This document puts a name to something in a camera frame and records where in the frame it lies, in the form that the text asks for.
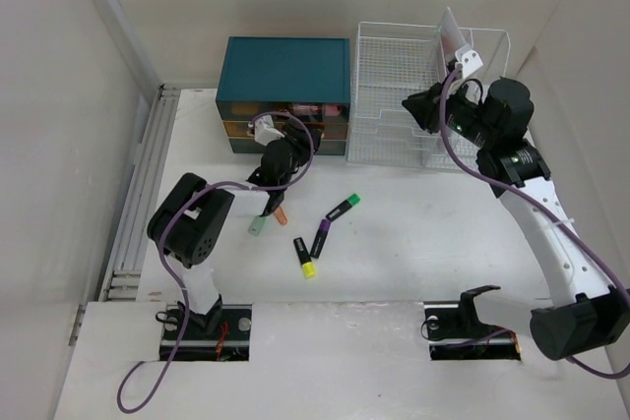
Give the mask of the pink lid marker tube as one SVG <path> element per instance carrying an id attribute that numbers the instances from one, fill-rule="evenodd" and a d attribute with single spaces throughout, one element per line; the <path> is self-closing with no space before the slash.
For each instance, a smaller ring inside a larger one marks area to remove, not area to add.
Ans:
<path id="1" fill-rule="evenodd" d="M 294 103 L 291 106 L 291 113 L 295 116 L 315 116 L 317 120 L 326 117 L 339 117 L 343 114 L 344 108 L 338 104 L 331 103 Z"/>

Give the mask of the green cap black highlighter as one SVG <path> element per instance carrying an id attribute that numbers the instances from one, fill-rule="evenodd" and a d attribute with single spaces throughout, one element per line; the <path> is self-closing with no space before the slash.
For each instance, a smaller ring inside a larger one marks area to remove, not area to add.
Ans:
<path id="1" fill-rule="evenodd" d="M 330 210 L 326 214 L 326 218 L 329 221 L 335 221 L 340 216 L 351 210 L 360 202 L 360 197 L 357 194 L 352 194 L 345 200 L 343 200 L 340 204 L 335 206 L 332 210 Z"/>

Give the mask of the purple cap black highlighter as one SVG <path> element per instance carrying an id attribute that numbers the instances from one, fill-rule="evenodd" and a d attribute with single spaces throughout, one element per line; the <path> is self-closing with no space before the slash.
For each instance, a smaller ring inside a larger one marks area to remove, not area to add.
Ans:
<path id="1" fill-rule="evenodd" d="M 321 220 L 317 232 L 315 234 L 311 250 L 310 256 L 313 259 L 319 259 L 325 245 L 326 239 L 329 234 L 329 230 L 331 227 L 331 221 L 328 218 L 324 218 Z"/>

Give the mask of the yellow cap black highlighter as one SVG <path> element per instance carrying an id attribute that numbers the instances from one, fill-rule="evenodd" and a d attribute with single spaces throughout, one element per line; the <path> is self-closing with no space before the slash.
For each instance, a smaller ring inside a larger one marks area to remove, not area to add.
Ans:
<path id="1" fill-rule="evenodd" d="M 302 273 L 305 278 L 312 278 L 316 275 L 316 270 L 311 260 L 311 256 L 306 249 L 305 243 L 301 237 L 293 240 L 293 247 L 299 259 Z"/>

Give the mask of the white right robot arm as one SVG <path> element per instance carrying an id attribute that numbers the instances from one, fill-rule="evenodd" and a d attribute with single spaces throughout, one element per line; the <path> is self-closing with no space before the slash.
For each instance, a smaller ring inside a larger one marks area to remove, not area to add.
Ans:
<path id="1" fill-rule="evenodd" d="M 617 341 L 629 325 L 629 291 L 575 232 L 550 169 L 526 139 L 535 106 L 522 83 L 500 78 L 467 97 L 468 81 L 447 78 L 402 102 L 421 130 L 438 134 L 447 154 L 487 183 L 513 216 L 545 277 L 551 305 L 531 312 L 530 332 L 550 360 Z"/>

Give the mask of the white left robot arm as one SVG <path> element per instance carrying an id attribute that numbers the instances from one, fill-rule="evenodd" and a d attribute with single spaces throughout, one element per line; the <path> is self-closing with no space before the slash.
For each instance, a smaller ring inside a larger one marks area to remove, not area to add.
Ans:
<path id="1" fill-rule="evenodd" d="M 265 137 L 260 164 L 242 183 L 208 183 L 188 172 L 158 207 L 147 228 L 163 268 L 177 284 L 181 300 L 168 313 L 179 332 L 206 338 L 222 318 L 220 295 L 214 284 L 193 274 L 213 252 L 225 221 L 244 205 L 244 213 L 264 220 L 283 204 L 285 191 L 305 175 L 322 140 L 320 129 L 289 120 L 279 134 Z"/>

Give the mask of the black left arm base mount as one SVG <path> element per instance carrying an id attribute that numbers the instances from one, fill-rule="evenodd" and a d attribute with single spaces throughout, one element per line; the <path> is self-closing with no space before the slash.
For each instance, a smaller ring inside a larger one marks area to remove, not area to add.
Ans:
<path id="1" fill-rule="evenodd" d="M 191 312 L 173 360 L 182 362 L 248 361 L 252 326 L 251 305 L 222 305 L 217 302 L 206 315 Z M 158 355 L 166 361 L 184 321 L 181 302 L 155 315 L 162 324 Z"/>

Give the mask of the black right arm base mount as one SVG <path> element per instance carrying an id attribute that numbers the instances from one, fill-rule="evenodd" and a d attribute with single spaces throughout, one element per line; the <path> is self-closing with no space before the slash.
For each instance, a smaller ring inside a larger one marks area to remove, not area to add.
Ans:
<path id="1" fill-rule="evenodd" d="M 458 300 L 423 303 L 421 336 L 429 343 L 431 361 L 521 361 L 516 334 L 482 322 L 474 299 L 500 286 L 483 285 L 468 289 Z"/>

